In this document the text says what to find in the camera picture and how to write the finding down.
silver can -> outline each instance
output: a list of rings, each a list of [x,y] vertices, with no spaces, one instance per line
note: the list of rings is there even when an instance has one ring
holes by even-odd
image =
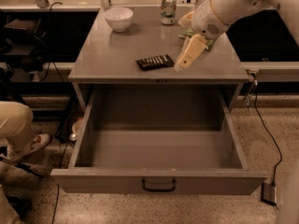
[[[175,23],[177,0],[162,0],[161,23],[171,25]]]

open drawer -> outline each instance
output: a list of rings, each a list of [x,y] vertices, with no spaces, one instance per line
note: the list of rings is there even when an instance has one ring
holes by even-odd
[[[217,85],[93,89],[65,192],[251,194],[266,179],[247,170]]]

gray tabletop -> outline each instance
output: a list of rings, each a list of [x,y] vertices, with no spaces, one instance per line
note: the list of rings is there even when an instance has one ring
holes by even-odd
[[[129,8],[134,12],[134,21],[122,33],[114,32],[107,25],[104,11],[100,10],[69,76],[70,81],[118,83],[163,79],[221,84],[249,79],[226,34],[217,39],[211,51],[204,51],[182,72],[172,67],[142,71],[135,62],[138,59],[168,54],[176,60],[183,45],[178,36],[185,30],[178,25],[178,19],[192,8],[178,7],[177,22],[173,25],[161,24],[159,7]]]

black handle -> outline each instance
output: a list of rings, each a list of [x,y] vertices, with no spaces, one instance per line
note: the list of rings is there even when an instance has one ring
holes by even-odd
[[[149,189],[146,187],[146,180],[142,179],[142,189],[148,192],[172,192],[176,189],[176,180],[172,180],[172,187],[170,189]]]

bowl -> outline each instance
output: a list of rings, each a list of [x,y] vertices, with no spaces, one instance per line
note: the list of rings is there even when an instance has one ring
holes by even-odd
[[[125,31],[132,23],[133,15],[133,11],[126,7],[113,7],[104,12],[107,24],[116,32]]]

